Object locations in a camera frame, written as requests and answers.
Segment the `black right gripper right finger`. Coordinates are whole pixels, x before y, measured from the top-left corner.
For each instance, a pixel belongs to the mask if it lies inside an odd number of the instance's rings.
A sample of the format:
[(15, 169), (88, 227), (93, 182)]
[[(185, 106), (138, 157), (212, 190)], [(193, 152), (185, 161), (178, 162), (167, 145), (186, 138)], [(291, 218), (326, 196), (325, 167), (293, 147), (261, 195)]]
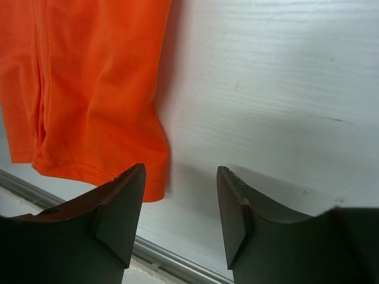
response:
[(378, 209), (293, 210), (217, 169), (227, 267), (235, 283), (377, 283)]

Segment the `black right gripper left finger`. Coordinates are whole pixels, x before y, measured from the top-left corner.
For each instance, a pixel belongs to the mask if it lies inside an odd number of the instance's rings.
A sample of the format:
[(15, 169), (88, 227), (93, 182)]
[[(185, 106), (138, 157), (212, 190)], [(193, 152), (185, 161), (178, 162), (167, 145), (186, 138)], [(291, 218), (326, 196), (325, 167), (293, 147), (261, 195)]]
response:
[(146, 183), (135, 164), (37, 215), (1, 218), (2, 283), (121, 283)]

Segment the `orange t-shirt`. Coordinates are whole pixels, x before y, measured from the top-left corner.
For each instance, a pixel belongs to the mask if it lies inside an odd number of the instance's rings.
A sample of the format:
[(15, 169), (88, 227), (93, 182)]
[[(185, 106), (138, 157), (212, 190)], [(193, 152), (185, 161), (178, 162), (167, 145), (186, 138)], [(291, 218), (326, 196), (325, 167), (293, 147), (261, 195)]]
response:
[(1, 111), (13, 163), (102, 185), (146, 167), (165, 196), (154, 97), (169, 1), (2, 1)]

